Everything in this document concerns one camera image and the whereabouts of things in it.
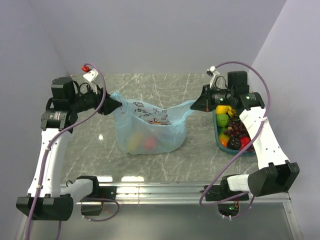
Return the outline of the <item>light blue plastic bag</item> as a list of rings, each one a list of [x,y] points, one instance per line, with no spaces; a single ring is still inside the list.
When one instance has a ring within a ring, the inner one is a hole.
[[[186,139],[186,121],[194,112],[191,105],[194,100],[162,109],[155,105],[137,99],[125,99],[115,92],[111,98],[122,103],[122,106],[113,111],[115,120],[116,141],[120,149],[131,155],[156,155],[170,153],[178,149]],[[169,121],[170,125],[149,124],[149,121]],[[128,152],[127,140],[132,133],[141,133],[140,146],[135,152]],[[155,137],[156,147],[152,151],[144,148],[146,138]]]

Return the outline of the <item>yellow fake mango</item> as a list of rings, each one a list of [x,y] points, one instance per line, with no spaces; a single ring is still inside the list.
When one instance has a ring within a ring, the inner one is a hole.
[[[142,140],[142,134],[139,132],[132,133],[127,139],[127,150],[129,153],[135,152],[140,146]]]

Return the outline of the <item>red fake apple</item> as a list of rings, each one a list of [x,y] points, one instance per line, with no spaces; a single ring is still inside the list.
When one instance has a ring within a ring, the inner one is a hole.
[[[143,147],[146,151],[153,151],[157,145],[157,140],[155,137],[151,136],[144,140]]]

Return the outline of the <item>orange fake persimmon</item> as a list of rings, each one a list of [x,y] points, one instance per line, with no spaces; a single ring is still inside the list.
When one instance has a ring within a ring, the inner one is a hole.
[[[150,120],[148,123],[151,125],[161,125],[161,126],[167,126],[171,124],[169,121],[158,121],[157,119]]]

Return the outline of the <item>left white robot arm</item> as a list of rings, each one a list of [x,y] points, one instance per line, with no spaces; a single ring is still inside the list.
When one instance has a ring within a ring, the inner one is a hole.
[[[106,116],[122,104],[104,88],[88,85],[87,92],[81,93],[79,84],[71,77],[54,79],[51,92],[41,116],[41,149],[36,171],[26,196],[17,198],[16,208],[32,220],[67,221],[78,201],[83,198],[95,201],[101,195],[95,176],[80,176],[71,186],[60,187],[65,152],[78,114],[94,109]]]

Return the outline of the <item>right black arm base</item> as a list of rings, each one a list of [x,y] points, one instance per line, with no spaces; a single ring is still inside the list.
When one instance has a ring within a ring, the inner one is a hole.
[[[241,194],[241,191],[230,191],[227,186],[213,185],[206,193],[207,202],[218,202],[229,197]],[[240,212],[240,201],[248,201],[249,195],[246,193],[231,199],[231,203],[221,203],[217,205],[218,212],[224,217],[235,217]]]

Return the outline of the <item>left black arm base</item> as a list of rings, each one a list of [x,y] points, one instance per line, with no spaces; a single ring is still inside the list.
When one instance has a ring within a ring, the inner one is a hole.
[[[90,194],[80,201],[80,211],[85,217],[111,216],[117,210],[116,186],[101,186],[97,194]]]

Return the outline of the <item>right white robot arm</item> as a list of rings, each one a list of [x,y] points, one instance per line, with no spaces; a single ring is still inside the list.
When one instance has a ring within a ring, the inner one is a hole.
[[[245,71],[227,73],[227,87],[218,88],[215,81],[222,77],[218,71],[211,71],[211,82],[202,87],[199,98],[191,109],[212,112],[218,106],[230,106],[236,110],[248,135],[253,139],[258,170],[251,174],[224,176],[220,194],[226,200],[233,199],[238,192],[251,193],[254,197],[286,193],[296,180],[300,168],[290,162],[280,147],[266,116],[268,107],[261,95],[251,92]]]

